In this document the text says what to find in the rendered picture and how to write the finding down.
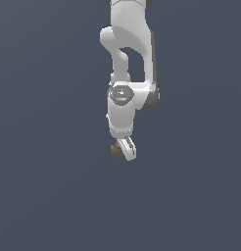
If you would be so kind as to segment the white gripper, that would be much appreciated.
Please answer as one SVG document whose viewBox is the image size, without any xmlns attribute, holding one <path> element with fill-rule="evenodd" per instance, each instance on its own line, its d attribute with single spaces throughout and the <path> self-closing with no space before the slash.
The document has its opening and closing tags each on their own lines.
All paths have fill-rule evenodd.
<svg viewBox="0 0 241 251">
<path fill-rule="evenodd" d="M 136 147 L 130 137 L 127 136 L 124 139 L 119 139 L 118 144 L 127 161 L 131 161 L 136 158 Z"/>
</svg>

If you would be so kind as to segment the small brown object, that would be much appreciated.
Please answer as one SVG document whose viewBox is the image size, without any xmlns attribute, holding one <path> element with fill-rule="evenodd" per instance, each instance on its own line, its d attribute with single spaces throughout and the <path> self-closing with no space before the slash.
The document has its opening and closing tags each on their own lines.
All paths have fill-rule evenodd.
<svg viewBox="0 0 241 251">
<path fill-rule="evenodd" d="M 116 143 L 115 145 L 111 146 L 111 155 L 114 158 L 122 156 L 121 147 L 120 147 L 120 145 L 118 143 Z"/>
</svg>

